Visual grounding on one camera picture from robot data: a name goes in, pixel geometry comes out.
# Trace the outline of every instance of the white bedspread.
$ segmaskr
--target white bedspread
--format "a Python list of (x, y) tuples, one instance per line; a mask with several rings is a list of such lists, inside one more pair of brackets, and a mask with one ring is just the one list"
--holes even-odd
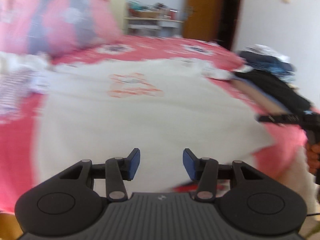
[(104, 163), (137, 147), (128, 193), (155, 192), (188, 181), (185, 148), (230, 163), (270, 146), (254, 112), (202, 76), (207, 67), (168, 59), (58, 67), (37, 135), (39, 182), (79, 160)]

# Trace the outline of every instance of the cable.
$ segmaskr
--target cable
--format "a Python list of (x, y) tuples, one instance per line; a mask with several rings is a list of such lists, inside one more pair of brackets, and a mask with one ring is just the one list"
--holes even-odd
[(312, 217), (312, 216), (318, 216), (320, 213), (313, 213), (313, 214), (308, 214), (307, 217)]

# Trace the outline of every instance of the circular pad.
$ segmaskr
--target circular pad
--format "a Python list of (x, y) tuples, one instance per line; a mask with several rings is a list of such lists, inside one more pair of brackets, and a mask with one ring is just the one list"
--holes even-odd
[(303, 199), (273, 180), (250, 180), (231, 189), (220, 199), (219, 208), (227, 222), (260, 236), (298, 230), (307, 214)]
[(248, 207), (262, 215), (273, 215), (284, 208), (284, 200), (270, 193), (257, 193), (248, 198)]
[(17, 201), (15, 214), (24, 232), (68, 236), (91, 226), (103, 209), (99, 195), (71, 179), (44, 182)]
[(75, 205), (75, 198), (66, 193), (50, 193), (40, 198), (38, 208), (49, 215), (63, 214)]

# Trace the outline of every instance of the hand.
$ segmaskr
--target hand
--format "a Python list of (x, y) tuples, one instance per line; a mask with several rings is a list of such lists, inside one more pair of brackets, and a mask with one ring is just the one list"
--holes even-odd
[(320, 143), (315, 144), (310, 147), (310, 144), (307, 143), (307, 158), (308, 158), (308, 165), (309, 165), (309, 172), (312, 174), (316, 174), (317, 169), (320, 168)]

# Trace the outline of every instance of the wooden door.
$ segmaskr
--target wooden door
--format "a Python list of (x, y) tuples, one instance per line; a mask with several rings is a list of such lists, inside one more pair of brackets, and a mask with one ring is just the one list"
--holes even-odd
[(187, 0), (186, 10), (192, 11), (183, 28), (183, 37), (202, 41), (217, 39), (223, 0)]

